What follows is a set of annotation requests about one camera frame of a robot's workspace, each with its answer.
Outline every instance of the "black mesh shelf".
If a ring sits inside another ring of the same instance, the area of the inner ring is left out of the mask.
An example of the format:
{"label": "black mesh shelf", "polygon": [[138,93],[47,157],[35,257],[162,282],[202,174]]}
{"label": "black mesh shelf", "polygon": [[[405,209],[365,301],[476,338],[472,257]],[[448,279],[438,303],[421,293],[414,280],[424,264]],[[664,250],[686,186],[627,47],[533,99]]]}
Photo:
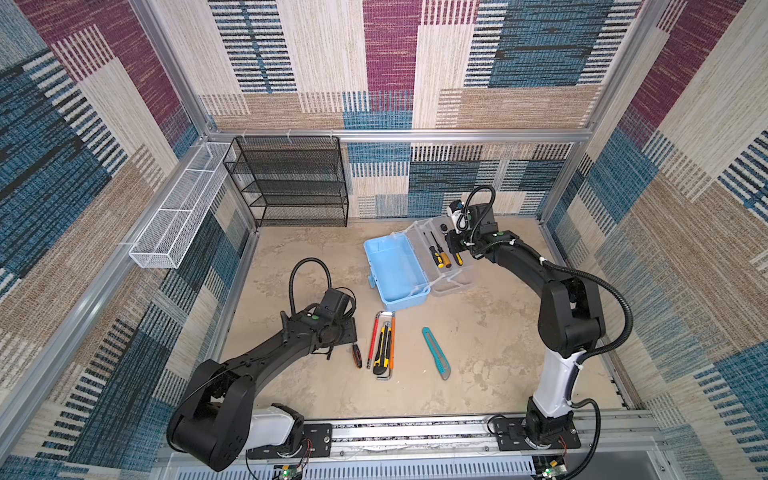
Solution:
{"label": "black mesh shelf", "polygon": [[237,137],[227,171],[259,226],[346,227],[349,196],[337,137]]}

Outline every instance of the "work surface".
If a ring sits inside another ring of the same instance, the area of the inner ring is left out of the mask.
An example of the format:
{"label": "work surface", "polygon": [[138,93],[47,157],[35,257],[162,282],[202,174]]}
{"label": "work surface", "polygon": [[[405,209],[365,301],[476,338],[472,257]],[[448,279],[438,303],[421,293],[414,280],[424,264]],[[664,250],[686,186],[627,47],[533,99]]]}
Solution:
{"label": "work surface", "polygon": [[[512,230],[543,255],[549,252],[531,218],[499,217],[500,230]],[[544,362],[538,337],[539,298],[520,279],[488,261],[475,266],[469,290],[430,295],[416,307],[397,312],[394,373],[377,381],[365,369],[373,319],[383,310],[378,290],[368,284],[365,240],[404,230],[410,222],[350,222],[338,227],[266,227],[227,336],[222,359],[238,356],[280,331],[280,311],[290,311],[288,278],[305,257],[326,263],[333,286],[357,296],[358,345],[363,368],[352,347],[341,346],[331,360],[323,355],[300,359],[278,375],[258,396],[257,406],[283,403],[307,418],[382,415],[522,412],[536,390]],[[296,275],[296,308],[319,302],[325,275],[314,263]],[[422,336],[428,326],[451,363],[440,378]],[[601,408],[621,407],[621,398],[600,358],[588,360],[578,377],[574,399],[590,396]]]}

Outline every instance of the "orange and black screwdriver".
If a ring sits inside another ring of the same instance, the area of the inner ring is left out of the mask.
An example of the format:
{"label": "orange and black screwdriver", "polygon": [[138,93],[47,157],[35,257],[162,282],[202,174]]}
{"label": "orange and black screwdriver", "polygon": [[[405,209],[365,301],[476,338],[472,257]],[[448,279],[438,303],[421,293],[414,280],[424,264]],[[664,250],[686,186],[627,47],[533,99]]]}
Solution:
{"label": "orange and black screwdriver", "polygon": [[443,268],[445,264],[442,262],[442,257],[439,253],[437,253],[437,250],[432,246],[431,243],[429,243],[429,237],[427,237],[426,232],[422,232],[424,234],[424,238],[427,239],[427,243],[429,244],[429,252],[432,254],[432,259],[435,261],[435,265],[437,265],[438,268]]}
{"label": "orange and black screwdriver", "polygon": [[440,243],[438,243],[437,239],[435,238],[435,234],[433,232],[430,233],[432,234],[432,239],[435,241],[435,245],[437,245],[437,252],[440,254],[440,258],[442,259],[445,268],[451,268],[451,260],[448,259],[448,254],[443,251]]}

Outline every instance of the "white mesh basket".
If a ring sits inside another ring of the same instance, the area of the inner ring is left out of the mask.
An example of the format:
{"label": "white mesh basket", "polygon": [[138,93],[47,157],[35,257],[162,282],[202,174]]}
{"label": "white mesh basket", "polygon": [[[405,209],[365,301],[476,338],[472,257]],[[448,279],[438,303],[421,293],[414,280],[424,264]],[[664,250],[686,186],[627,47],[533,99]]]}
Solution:
{"label": "white mesh basket", "polygon": [[197,151],[131,248],[129,254],[138,266],[181,265],[227,177],[225,158],[235,161],[235,153],[227,143],[208,142]]}

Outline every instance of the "robotic arm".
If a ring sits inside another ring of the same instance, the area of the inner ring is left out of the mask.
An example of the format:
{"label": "robotic arm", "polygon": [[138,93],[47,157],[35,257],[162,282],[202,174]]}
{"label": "robotic arm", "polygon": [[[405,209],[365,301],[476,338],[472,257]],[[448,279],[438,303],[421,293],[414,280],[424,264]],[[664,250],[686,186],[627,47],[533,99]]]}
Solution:
{"label": "robotic arm", "polygon": [[[491,200],[470,206],[480,190],[490,191]],[[592,399],[571,401],[576,377],[586,359],[626,341],[632,330],[632,313],[621,294],[604,280],[551,263],[514,233],[499,232],[493,216],[494,199],[493,187],[481,186],[469,194],[466,204],[459,200],[450,204],[448,213],[454,229],[446,234],[449,251],[468,250],[474,258],[484,257],[511,271],[541,297],[538,332],[547,347],[544,371],[536,392],[528,399],[523,432],[519,433],[530,448],[547,449],[573,429],[573,408],[592,404],[597,422],[595,438],[581,465],[563,477],[573,478],[594,455],[600,431],[597,403]],[[297,313],[293,278],[298,268],[310,261],[325,270],[328,290],[320,304]],[[599,348],[597,341],[605,334],[605,322],[598,285],[616,297],[625,315],[619,337]],[[293,268],[289,298],[291,316],[280,312],[283,329],[279,333],[235,359],[224,363],[207,360],[195,369],[167,427],[171,448],[189,452],[216,472],[231,464],[243,449],[277,445],[277,451],[288,456],[298,451],[303,417],[279,404],[253,411],[253,401],[291,363],[320,348],[354,343],[357,333],[352,318],[355,300],[331,287],[330,273],[322,261],[307,258]],[[222,402],[210,401],[221,397]]]}

